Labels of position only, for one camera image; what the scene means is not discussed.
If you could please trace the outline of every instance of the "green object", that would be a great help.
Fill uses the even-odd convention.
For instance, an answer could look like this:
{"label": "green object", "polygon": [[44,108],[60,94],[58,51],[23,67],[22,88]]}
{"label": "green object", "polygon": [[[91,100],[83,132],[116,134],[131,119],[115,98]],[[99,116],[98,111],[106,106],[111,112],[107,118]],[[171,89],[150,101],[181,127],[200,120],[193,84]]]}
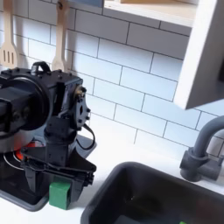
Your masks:
{"label": "green object", "polygon": [[49,204],[54,207],[58,207],[67,210],[70,204],[69,189],[70,183],[60,180],[54,181],[50,184],[49,189]]}

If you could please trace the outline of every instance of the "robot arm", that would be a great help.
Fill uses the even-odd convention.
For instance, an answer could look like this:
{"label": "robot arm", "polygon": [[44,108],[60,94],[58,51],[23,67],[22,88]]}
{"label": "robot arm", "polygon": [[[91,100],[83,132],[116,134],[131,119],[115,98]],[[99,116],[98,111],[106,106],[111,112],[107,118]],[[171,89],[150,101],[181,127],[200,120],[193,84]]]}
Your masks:
{"label": "robot arm", "polygon": [[[1,138],[46,124],[46,147],[21,150],[30,189],[42,195],[54,178],[60,178],[71,184],[69,198],[76,201],[83,187],[92,184],[96,171],[94,164],[70,148],[82,127],[92,131],[85,124],[90,109],[82,79],[61,70],[51,72],[45,62],[37,62],[31,70],[3,71],[0,84],[0,131],[5,133]],[[49,183],[44,189],[43,181]]]}

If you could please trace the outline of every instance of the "black sink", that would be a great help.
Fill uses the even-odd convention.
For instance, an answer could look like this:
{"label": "black sink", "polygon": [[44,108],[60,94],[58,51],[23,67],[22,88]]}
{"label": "black sink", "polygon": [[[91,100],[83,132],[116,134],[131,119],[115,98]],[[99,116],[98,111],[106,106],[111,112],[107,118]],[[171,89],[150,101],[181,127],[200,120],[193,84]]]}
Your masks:
{"label": "black sink", "polygon": [[119,164],[81,224],[223,224],[224,196],[137,163]]}

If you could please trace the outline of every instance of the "wooden utensil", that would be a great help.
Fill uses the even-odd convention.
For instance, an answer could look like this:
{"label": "wooden utensil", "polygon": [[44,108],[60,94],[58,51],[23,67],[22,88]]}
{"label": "wooden utensil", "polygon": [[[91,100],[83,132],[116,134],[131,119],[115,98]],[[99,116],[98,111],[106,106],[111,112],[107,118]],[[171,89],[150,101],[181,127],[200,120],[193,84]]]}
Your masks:
{"label": "wooden utensil", "polygon": [[65,61],[67,11],[67,0],[59,0],[57,3],[56,54],[52,62],[52,70],[61,69],[65,73],[67,72],[67,63]]}
{"label": "wooden utensil", "polygon": [[4,67],[18,66],[18,50],[13,42],[12,0],[3,0],[4,43],[0,52]]}

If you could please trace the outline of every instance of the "gray faucet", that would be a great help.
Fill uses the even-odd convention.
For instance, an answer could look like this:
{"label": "gray faucet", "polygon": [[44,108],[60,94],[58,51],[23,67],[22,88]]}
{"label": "gray faucet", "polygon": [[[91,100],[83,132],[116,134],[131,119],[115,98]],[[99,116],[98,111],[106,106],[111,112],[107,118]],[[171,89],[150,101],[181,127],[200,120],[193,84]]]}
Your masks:
{"label": "gray faucet", "polygon": [[215,161],[208,157],[207,146],[213,135],[224,129],[224,116],[214,118],[200,131],[193,148],[189,148],[182,158],[180,169],[181,176],[192,182],[200,181],[201,177],[216,180],[221,172],[223,157]]}

